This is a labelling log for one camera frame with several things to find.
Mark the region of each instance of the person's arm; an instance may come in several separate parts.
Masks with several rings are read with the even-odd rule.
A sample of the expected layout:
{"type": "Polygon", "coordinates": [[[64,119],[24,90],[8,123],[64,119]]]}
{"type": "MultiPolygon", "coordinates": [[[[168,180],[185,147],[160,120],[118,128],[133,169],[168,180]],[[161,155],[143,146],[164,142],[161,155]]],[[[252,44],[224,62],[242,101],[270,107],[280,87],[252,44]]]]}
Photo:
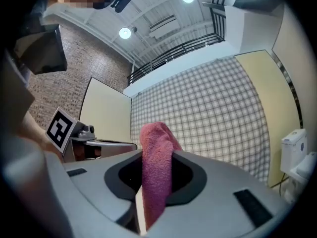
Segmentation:
{"type": "Polygon", "coordinates": [[[36,143],[39,144],[39,146],[44,151],[49,151],[57,154],[60,161],[63,162],[63,158],[61,153],[56,149],[56,147],[52,144],[52,142],[47,138],[45,135],[45,130],[42,129],[34,120],[34,118],[31,116],[29,112],[27,112],[23,118],[21,127],[18,131],[18,135],[21,137],[29,138],[36,143]]]}

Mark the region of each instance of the towel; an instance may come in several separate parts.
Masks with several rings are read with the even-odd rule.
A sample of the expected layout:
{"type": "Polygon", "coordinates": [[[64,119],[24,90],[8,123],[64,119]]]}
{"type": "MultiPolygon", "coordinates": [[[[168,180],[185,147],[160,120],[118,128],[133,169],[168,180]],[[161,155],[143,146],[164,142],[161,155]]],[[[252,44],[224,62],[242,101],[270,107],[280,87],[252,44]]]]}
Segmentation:
{"type": "Polygon", "coordinates": [[[172,153],[182,148],[163,122],[144,125],[140,142],[143,207],[148,230],[163,213],[166,198],[172,193],[172,153]]]}

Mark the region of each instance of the brick wall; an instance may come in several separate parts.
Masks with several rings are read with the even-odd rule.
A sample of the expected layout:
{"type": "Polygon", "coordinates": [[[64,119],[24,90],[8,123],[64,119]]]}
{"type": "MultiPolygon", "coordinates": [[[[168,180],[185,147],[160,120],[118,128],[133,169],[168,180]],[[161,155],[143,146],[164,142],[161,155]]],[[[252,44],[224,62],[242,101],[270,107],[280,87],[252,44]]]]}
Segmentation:
{"type": "Polygon", "coordinates": [[[28,88],[36,99],[30,113],[43,128],[46,128],[58,106],[79,118],[91,77],[122,92],[131,73],[129,61],[80,27],[55,15],[45,18],[45,23],[61,25],[68,68],[63,72],[30,76],[28,88]]]}

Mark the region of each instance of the checkered wall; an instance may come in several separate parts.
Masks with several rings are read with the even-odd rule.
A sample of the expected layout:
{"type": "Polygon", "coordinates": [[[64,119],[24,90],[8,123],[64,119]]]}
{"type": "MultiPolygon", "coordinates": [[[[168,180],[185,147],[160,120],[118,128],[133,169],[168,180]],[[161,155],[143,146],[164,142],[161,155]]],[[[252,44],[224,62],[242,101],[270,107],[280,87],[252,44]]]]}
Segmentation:
{"type": "Polygon", "coordinates": [[[270,145],[257,92],[235,57],[174,75],[132,99],[131,138],[163,121],[184,151],[225,161],[266,182],[270,145]]]}

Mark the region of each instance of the white ceiling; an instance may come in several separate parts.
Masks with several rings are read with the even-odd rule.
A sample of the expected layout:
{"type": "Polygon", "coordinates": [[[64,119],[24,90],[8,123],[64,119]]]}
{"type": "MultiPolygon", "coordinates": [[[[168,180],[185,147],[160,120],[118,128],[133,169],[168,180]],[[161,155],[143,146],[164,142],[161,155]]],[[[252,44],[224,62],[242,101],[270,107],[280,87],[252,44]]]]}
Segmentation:
{"type": "Polygon", "coordinates": [[[47,14],[57,14],[86,29],[106,44],[113,47],[137,66],[154,59],[163,52],[194,38],[213,32],[211,14],[201,2],[194,0],[132,0],[122,13],[108,7],[103,10],[71,8],[64,4],[51,6],[47,14]],[[159,39],[149,36],[149,27],[158,21],[175,15],[180,29],[159,39]],[[122,27],[137,27],[129,39],[121,39],[122,27]]]}

